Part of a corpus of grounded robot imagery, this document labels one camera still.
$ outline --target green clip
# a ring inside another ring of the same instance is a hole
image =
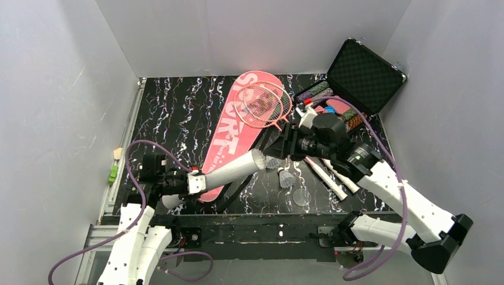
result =
[[[117,167],[117,165],[112,166],[111,174],[109,177],[109,185],[114,184],[115,178],[117,177],[117,170],[118,169],[119,168]]]

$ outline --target white tube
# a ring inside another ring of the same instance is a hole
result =
[[[334,182],[329,175],[327,175],[322,167],[313,162],[309,157],[306,157],[304,160],[311,166],[311,168],[322,179],[322,181],[326,183],[326,185],[332,190],[332,192],[336,194],[340,201],[343,201],[347,197],[343,189],[341,189],[341,187],[336,184],[336,182]]]
[[[336,175],[336,177],[343,183],[345,184],[345,186],[353,193],[355,194],[357,191],[359,191],[359,189],[361,189],[359,186],[357,186],[357,184],[355,184],[352,180],[350,180],[350,178],[340,174],[339,172],[337,172],[331,165],[330,163],[330,160],[328,159],[323,159],[322,160],[324,162],[324,164],[327,166],[327,168],[329,168],[330,171],[332,171],[332,173],[334,173],[334,175]]]
[[[256,173],[266,168],[266,158],[260,150],[250,150],[216,170],[204,175],[206,190],[212,190],[227,183]]]
[[[178,195],[164,195],[163,197],[161,197],[161,201],[163,202],[163,205],[169,210],[183,203],[183,201],[178,198]]]

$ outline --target small wooden block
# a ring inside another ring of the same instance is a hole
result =
[[[116,148],[114,150],[114,159],[119,160],[121,158],[121,154],[122,154],[122,147]]]

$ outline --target pink racket cover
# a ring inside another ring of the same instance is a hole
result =
[[[228,98],[224,104],[224,109],[220,114],[219,123],[215,127],[210,148],[206,154],[206,159],[201,169],[203,173],[225,165],[231,160],[248,152],[261,129],[252,128],[244,124],[235,113],[233,101],[236,93],[245,86],[257,81],[268,81],[278,86],[282,82],[273,74],[263,71],[249,71],[240,75],[229,91]],[[223,186],[203,194],[198,200],[200,202],[212,202],[219,196]]]

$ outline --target gray wall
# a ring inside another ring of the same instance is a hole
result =
[[[99,216],[137,79],[95,1],[0,5],[0,283],[47,284]]]
[[[502,284],[504,2],[412,0],[384,52],[409,82],[383,112],[405,177],[474,220],[449,284]]]
[[[320,73],[343,41],[382,53],[410,0],[97,0],[139,77]]]

